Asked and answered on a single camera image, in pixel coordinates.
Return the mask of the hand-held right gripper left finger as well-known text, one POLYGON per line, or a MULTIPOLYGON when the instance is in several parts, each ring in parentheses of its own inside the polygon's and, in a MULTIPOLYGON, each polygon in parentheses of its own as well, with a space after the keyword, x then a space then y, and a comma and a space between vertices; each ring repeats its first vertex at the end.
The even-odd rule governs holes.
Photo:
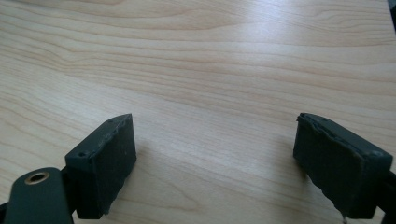
POLYGON ((130 114, 105 121, 67 153, 65 170, 76 186, 78 217, 99 219, 108 214, 135 162, 130 114))

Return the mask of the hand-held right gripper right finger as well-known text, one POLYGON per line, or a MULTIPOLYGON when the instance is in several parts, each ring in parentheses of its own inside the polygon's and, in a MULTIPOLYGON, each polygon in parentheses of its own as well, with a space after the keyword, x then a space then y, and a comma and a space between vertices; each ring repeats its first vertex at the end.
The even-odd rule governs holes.
POLYGON ((393 157, 336 122, 302 113, 293 157, 343 217, 393 218, 393 157))

